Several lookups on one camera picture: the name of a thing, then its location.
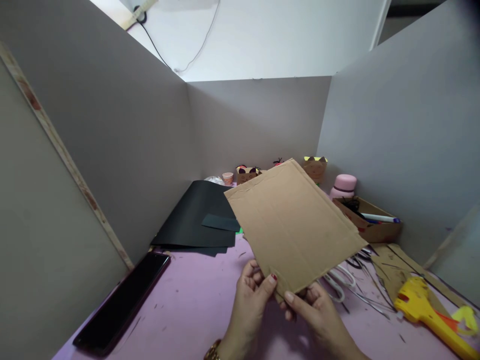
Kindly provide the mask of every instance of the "pink table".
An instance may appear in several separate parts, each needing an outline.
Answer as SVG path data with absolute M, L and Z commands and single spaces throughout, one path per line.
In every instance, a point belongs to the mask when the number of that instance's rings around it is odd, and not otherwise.
M 203 358 L 216 339 L 224 335 L 237 279 L 246 262 L 253 258 L 248 242 L 242 235 L 237 235 L 235 247 L 215 258 L 196 253 L 173 254 L 171 264 L 107 359 L 198 360 Z M 351 266 L 349 269 L 365 296 L 384 302 L 361 270 Z M 371 264 L 369 270 L 375 276 Z M 439 297 L 449 312 L 456 309 L 443 296 Z M 390 320 L 387 320 L 349 291 L 345 305 L 350 314 L 337 305 L 341 318 L 360 349 L 374 360 L 457 359 L 448 347 L 421 325 L 400 321 L 392 312 L 388 312 Z M 54 360 L 91 359 L 72 345 L 78 331 L 58 351 Z M 278 305 L 274 301 L 269 303 L 258 349 L 252 359 L 318 358 L 309 346 L 305 322 L 299 319 L 297 323 L 287 323 Z

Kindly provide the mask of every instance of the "pen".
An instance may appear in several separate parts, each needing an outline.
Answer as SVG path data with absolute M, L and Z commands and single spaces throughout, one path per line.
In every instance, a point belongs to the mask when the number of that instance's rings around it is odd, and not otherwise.
M 377 221 L 381 221 L 381 222 L 384 222 L 384 223 L 400 223 L 401 222 L 400 219 L 396 218 L 396 217 L 374 215 L 374 214 L 365 214 L 363 212 L 361 214 L 367 220 L 377 220 Z

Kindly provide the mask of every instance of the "cardboard cat figure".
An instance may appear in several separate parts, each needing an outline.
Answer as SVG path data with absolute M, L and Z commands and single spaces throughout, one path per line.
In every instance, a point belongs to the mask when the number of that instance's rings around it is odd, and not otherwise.
M 236 168 L 237 176 L 236 176 L 236 184 L 240 185 L 246 183 L 248 180 L 256 178 L 261 172 L 256 167 L 237 167 Z
M 324 181 L 324 173 L 327 169 L 328 160 L 325 157 L 305 156 L 303 170 L 316 183 L 321 184 Z

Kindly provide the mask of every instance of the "smartphone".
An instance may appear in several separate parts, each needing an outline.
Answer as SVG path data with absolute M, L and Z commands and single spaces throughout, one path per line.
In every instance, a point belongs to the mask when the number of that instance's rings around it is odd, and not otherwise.
M 97 357 L 110 354 L 169 262 L 169 256 L 148 252 L 80 331 L 73 345 Z

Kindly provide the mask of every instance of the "yellow tool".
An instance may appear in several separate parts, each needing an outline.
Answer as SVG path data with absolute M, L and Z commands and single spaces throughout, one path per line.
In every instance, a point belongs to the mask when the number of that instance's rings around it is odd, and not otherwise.
M 451 316 L 452 319 L 461 323 L 465 320 L 465 326 L 470 330 L 458 329 L 458 333 L 462 335 L 473 336 L 479 333 L 479 327 L 475 321 L 474 310 L 470 306 L 462 306 Z
M 458 336 L 432 308 L 428 285 L 422 277 L 410 277 L 398 292 L 393 304 L 412 323 L 421 321 L 443 340 L 461 359 L 480 360 L 480 354 Z

